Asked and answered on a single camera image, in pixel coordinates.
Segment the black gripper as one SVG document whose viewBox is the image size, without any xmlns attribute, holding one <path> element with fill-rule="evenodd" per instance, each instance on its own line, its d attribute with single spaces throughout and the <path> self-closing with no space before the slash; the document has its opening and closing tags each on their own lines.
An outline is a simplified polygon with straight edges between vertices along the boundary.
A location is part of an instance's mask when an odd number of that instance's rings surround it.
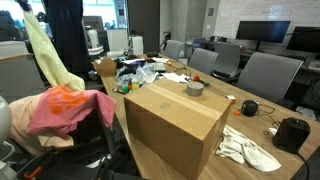
<svg viewBox="0 0 320 180">
<path fill-rule="evenodd" d="M 19 6 L 26 12 L 31 10 L 31 6 L 28 4 L 28 0 L 16 0 Z"/>
</svg>

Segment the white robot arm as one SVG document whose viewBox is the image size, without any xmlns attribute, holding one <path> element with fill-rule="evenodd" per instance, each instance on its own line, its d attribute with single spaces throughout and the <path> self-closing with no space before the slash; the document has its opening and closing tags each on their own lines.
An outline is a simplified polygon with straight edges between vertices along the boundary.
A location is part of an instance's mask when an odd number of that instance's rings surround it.
<svg viewBox="0 0 320 180">
<path fill-rule="evenodd" d="M 9 10 L 0 4 L 0 41 L 20 41 L 22 36 L 14 24 Z M 22 145 L 10 138 L 11 110 L 7 101 L 0 97 L 0 169 L 1 180 L 20 180 L 20 171 L 32 159 Z"/>
</svg>

